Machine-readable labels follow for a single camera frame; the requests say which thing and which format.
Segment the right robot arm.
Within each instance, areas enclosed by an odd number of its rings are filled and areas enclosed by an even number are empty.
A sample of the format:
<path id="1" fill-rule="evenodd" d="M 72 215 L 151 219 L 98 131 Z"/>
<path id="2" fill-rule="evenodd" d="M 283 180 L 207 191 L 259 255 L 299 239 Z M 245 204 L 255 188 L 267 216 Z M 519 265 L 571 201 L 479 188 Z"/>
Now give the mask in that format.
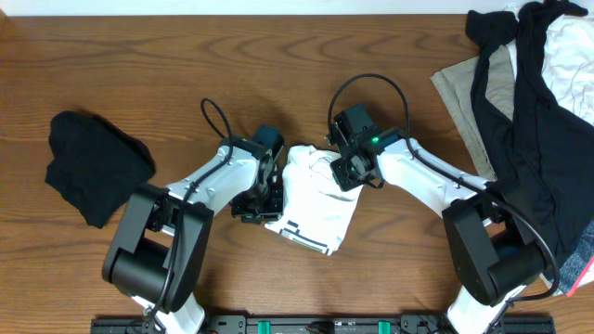
<path id="1" fill-rule="evenodd" d="M 552 333 L 549 316 L 509 316 L 523 290 L 558 265 L 524 213 L 515 185 L 464 173 L 425 150 L 408 129 L 383 130 L 362 105 L 328 117 L 340 189 L 397 186 L 442 218 L 462 285 L 442 316 L 402 315 L 401 333 Z"/>

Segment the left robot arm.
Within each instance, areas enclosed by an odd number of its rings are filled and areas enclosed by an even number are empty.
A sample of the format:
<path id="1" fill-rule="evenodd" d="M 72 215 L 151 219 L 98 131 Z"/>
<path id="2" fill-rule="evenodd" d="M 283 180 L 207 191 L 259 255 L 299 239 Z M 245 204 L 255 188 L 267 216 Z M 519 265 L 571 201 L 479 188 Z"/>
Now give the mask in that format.
<path id="1" fill-rule="evenodd" d="M 279 130 L 225 138 L 196 172 L 131 196 L 103 263 L 102 277 L 144 311 L 140 318 L 95 319 L 94 333 L 198 333 L 206 319 L 194 296 L 213 218 L 226 205 L 245 223 L 277 220 L 283 190 Z"/>

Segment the white t-shirt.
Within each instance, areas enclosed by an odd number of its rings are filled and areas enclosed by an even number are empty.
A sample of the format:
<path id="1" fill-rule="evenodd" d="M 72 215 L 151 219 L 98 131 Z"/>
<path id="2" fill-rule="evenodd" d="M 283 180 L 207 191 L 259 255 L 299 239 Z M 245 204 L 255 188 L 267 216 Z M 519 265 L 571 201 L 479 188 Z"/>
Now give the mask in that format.
<path id="1" fill-rule="evenodd" d="M 290 148 L 282 172 L 283 214 L 265 227 L 327 256 L 337 251 L 363 189 L 340 189 L 330 168 L 338 158 L 313 146 Z"/>

